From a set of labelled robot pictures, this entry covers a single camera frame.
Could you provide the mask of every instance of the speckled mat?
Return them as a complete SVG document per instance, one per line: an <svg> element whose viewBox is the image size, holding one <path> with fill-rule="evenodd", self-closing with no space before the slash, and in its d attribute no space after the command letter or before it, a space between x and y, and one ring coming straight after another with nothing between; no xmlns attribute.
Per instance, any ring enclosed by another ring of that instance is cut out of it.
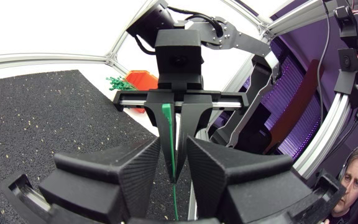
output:
<svg viewBox="0 0 358 224"><path fill-rule="evenodd" d="M38 186L54 169L58 152L92 152L155 136L118 112L79 71L49 72L0 80L0 183L17 170ZM190 172L177 185L185 220ZM150 197L149 218L173 219L172 186L162 153ZM0 191L0 222L25 223Z"/></svg>

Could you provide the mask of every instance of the black cable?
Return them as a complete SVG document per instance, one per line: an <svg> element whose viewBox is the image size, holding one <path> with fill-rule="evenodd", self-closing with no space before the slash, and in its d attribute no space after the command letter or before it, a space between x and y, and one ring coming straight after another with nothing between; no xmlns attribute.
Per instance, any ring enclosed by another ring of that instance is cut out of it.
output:
<svg viewBox="0 0 358 224"><path fill-rule="evenodd" d="M213 18L210 18L209 16L202 15L202 14L195 14L195 15L187 17L185 20L189 20L189 19L192 19L192 18L205 19L207 22L209 22L215 28L217 37L223 36L223 28L222 28L222 26L216 20L214 20Z"/></svg>
<svg viewBox="0 0 358 224"><path fill-rule="evenodd" d="M330 34L330 26L329 26L329 14L328 14L328 9L326 4L324 3L323 0L321 0L321 2L323 3L323 6L325 8L326 11L326 15L327 15L327 24L328 24L328 28L327 28L327 42L326 45L324 47L324 51L323 54L321 55L320 61L318 63L318 67L317 67L317 84L318 84L318 91L319 91L319 96L320 96L320 126L323 124L323 118L324 118L324 104L323 104L323 92L321 92L321 83L320 83L320 67L321 64L324 60L324 56L326 55L327 52L327 47L328 47L328 42L329 42L329 34Z"/></svg>
<svg viewBox="0 0 358 224"><path fill-rule="evenodd" d="M206 21L208 21L215 28L217 37L223 36L223 28L219 24L219 22L216 21L214 18L212 18L210 16L207 16L206 14L203 14L203 13L200 13L200 12L189 11L189 10L184 10L184 9L178 9L178 8L171 7L171 6L168 6L168 8L170 10L174 11L174 12L178 12L178 13L181 13L181 14L191 14L192 16L194 16L194 17L190 16L190 17L186 18L185 20L189 20L189 19L196 18L196 17L205 19Z"/></svg>
<svg viewBox="0 0 358 224"><path fill-rule="evenodd" d="M202 14L200 12L189 11L189 10L185 10L185 9L178 9L178 8L171 7L171 6L168 6L168 8L171 9L172 11L174 11L174 12L178 12L178 13L182 13L182 14L191 14L191 15L199 14L199 15L206 16L206 14Z"/></svg>
<svg viewBox="0 0 358 224"><path fill-rule="evenodd" d="M145 53L148 54L148 55L155 55L155 52L147 50L147 49L142 45L142 42L139 40L139 38L137 38L136 35L135 35L135 40L136 40L136 42L137 42L137 45L140 47L140 49L141 49L143 52L145 52Z"/></svg>
<svg viewBox="0 0 358 224"><path fill-rule="evenodd" d="M331 157L342 145L343 143L346 141L346 139L351 135L351 133L353 132L353 130L355 130L355 128L358 125L358 119L355 119L353 122L353 125L351 126L351 128L348 130L348 132L341 138L341 140L335 145L334 149L332 150L331 153L329 153L329 155L326 156L326 158L323 160L323 162L325 160L327 160L329 157Z"/></svg>

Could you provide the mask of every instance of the man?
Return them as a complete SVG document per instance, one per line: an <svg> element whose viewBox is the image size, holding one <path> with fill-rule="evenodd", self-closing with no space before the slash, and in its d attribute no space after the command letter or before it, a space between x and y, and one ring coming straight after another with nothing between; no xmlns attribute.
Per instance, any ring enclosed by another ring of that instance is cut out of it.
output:
<svg viewBox="0 0 358 224"><path fill-rule="evenodd" d="M324 224L343 224L350 220L351 206L358 199L358 147L347 158L339 174L339 180L346 188L346 192Z"/></svg>

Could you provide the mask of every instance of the red container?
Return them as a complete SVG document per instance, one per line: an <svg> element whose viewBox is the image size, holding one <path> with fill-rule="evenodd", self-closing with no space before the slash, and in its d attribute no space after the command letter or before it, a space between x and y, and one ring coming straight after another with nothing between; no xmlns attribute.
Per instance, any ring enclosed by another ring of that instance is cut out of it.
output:
<svg viewBox="0 0 358 224"><path fill-rule="evenodd" d="M125 79L133 84L138 90L149 90L158 88L158 78L150 74L148 71L133 70L128 72ZM140 113L144 113L142 108L135 108Z"/></svg>

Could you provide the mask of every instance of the white wall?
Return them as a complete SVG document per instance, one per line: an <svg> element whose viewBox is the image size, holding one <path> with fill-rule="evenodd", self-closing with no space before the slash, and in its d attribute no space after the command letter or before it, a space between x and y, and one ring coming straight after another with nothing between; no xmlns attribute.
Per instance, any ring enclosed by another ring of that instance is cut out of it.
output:
<svg viewBox="0 0 358 224"><path fill-rule="evenodd" d="M105 55L125 29L144 0L0 0L0 54L66 53ZM221 16L245 34L258 38L256 26L220 0L171 0L170 6ZM186 15L172 13L176 20ZM238 49L202 48L204 88L222 90L250 53ZM131 36L118 52L118 60L129 70L148 70L158 76L154 56L144 54ZM47 71L79 69L111 100L106 77L119 74L107 65L31 65L0 69L0 78ZM146 114L126 110L141 125L158 135Z"/></svg>
<svg viewBox="0 0 358 224"><path fill-rule="evenodd" d="M143 0L0 0L0 54L104 55Z"/></svg>

